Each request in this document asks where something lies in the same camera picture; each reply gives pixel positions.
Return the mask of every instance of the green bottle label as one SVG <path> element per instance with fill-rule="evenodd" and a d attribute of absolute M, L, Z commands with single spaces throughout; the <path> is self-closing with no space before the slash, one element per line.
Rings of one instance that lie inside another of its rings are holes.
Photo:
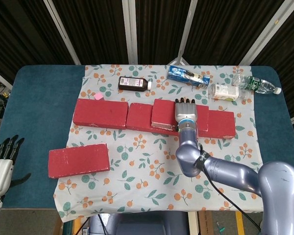
<path fill-rule="evenodd" d="M 257 77 L 250 76 L 250 81 L 245 89 L 257 91 L 260 87 L 261 79 Z"/>

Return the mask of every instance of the white tablecloth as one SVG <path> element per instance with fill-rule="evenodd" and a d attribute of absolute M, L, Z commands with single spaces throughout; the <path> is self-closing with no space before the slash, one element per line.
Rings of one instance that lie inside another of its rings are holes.
<path fill-rule="evenodd" d="M 184 66 L 208 74 L 211 82 L 230 84 L 236 73 L 251 75 L 249 66 Z M 246 102 L 209 100 L 208 90 L 167 80 L 168 66 L 99 65 L 85 66 L 79 98 L 94 99 L 101 92 L 106 100 L 153 104 L 154 99 L 194 98 L 211 110 L 232 111 L 236 137 L 231 140 L 200 138 L 204 149 L 216 158 L 243 163 L 255 171 L 262 165 L 254 117 L 253 95 Z M 119 76 L 143 77 L 152 81 L 148 92 L 118 91 Z M 54 200 L 62 221 L 97 212 L 145 212 L 158 210 L 234 210 L 209 184 L 203 173 L 188 178 L 175 157 L 178 138 L 131 130 L 113 130 L 72 123 L 67 147 L 105 142 L 110 171 L 76 175 L 58 180 Z M 262 200 L 253 193 L 216 183 L 243 210 L 263 210 Z"/>

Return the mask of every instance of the blue table surface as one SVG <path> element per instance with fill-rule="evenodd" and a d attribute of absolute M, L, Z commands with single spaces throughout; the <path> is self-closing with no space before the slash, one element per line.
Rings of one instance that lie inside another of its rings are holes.
<path fill-rule="evenodd" d="M 29 172 L 31 177 L 9 189 L 4 208 L 55 208 L 57 180 L 48 178 L 48 154 L 66 146 L 84 68 L 36 65 L 19 70 L 0 127 L 0 143 L 16 134 L 25 138 L 12 179 Z M 251 70 L 254 76 L 281 87 L 271 67 Z M 294 166 L 294 130 L 283 94 L 255 94 L 255 119 L 263 162 Z"/>

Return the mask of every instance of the plastic bottle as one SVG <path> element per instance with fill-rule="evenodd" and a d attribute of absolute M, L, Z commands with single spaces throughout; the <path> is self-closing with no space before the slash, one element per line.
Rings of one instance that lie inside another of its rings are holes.
<path fill-rule="evenodd" d="M 143 78 L 120 77 L 118 87 L 120 90 L 144 92 L 151 89 L 151 82 Z"/>
<path fill-rule="evenodd" d="M 232 86 L 237 86 L 246 90 L 253 90 L 261 94 L 280 94 L 281 88 L 275 87 L 272 83 L 253 76 L 237 74 L 232 79 Z"/>
<path fill-rule="evenodd" d="M 227 101 L 246 100 L 250 92 L 230 85 L 211 84 L 208 95 L 211 99 L 223 99 Z"/>

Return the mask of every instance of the red block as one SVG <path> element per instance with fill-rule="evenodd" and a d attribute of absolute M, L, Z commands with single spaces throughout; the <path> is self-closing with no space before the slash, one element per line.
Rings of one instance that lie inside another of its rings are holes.
<path fill-rule="evenodd" d="M 201 136 L 208 131 L 209 107 L 204 105 L 196 105 L 196 108 L 198 136 Z"/>
<path fill-rule="evenodd" d="M 48 175 L 50 178 L 106 170 L 110 170 L 110 164 L 105 143 L 49 151 Z"/>
<path fill-rule="evenodd" d="M 200 137 L 231 139 L 235 137 L 235 119 L 233 112 L 209 110 L 208 131 Z"/>
<path fill-rule="evenodd" d="M 173 101 L 155 99 L 152 107 L 151 125 L 153 127 L 174 131 L 177 126 L 174 112 L 175 103 Z"/>
<path fill-rule="evenodd" d="M 73 122 L 79 126 L 125 129 L 127 102 L 78 99 Z"/>
<path fill-rule="evenodd" d="M 158 134 L 178 136 L 178 132 L 151 126 L 151 104 L 132 103 L 129 106 L 126 128 L 135 131 L 146 131 Z"/>
<path fill-rule="evenodd" d="M 196 105 L 196 107 L 198 135 L 201 136 L 208 130 L 209 107 L 203 105 Z M 157 128 L 175 130 L 177 125 L 175 121 L 175 102 L 155 99 L 152 109 L 151 125 Z"/>

